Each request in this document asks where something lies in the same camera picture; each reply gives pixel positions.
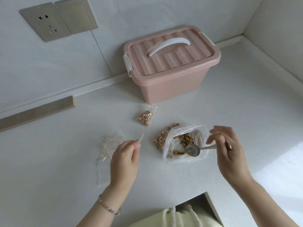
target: metal switch plate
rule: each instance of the metal switch plate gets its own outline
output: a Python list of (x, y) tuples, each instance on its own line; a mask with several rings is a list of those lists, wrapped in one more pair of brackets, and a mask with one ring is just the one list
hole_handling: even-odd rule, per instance
[(72, 34), (98, 28), (87, 0), (63, 0), (55, 6)]
[(45, 42), (71, 35), (51, 2), (21, 9), (19, 12)]

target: hand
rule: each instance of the hand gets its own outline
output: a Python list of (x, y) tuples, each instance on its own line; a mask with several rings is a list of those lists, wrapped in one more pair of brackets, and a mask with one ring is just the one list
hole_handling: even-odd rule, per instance
[(130, 191), (138, 172), (140, 140), (129, 140), (118, 146), (111, 160), (111, 187)]
[[(206, 144), (216, 141), (219, 170), (227, 182), (235, 189), (253, 181), (244, 150), (234, 130), (231, 127), (214, 126), (209, 132), (212, 135)], [(225, 141), (231, 145), (231, 150), (226, 149)]]

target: woman's left hand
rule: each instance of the woman's left hand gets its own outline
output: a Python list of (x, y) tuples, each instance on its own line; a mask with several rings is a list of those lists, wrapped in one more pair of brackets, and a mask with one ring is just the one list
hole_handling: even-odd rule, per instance
[(140, 140), (129, 140), (118, 146), (111, 161), (111, 187), (129, 192), (138, 172)]

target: storage box lid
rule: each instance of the storage box lid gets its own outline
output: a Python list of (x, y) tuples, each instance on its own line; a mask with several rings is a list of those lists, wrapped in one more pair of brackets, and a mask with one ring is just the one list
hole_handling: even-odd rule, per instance
[(208, 68), (217, 64), (221, 56), (214, 43), (194, 26), (129, 41), (123, 51), (128, 72), (140, 86), (177, 78), (188, 69)]

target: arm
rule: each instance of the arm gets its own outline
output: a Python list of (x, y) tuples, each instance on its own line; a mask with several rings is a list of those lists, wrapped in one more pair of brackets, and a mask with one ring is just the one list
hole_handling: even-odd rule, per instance
[[(244, 150), (232, 128), (214, 126), (207, 144), (216, 141), (221, 174), (248, 207), (259, 227), (297, 227), (298, 225), (277, 205), (249, 172)], [(227, 150), (227, 141), (232, 150)]]
[[(111, 160), (111, 182), (101, 195), (102, 201), (118, 211), (129, 193), (138, 172), (140, 140), (125, 141), (116, 149)], [(114, 214), (96, 201), (77, 227), (109, 227)]]

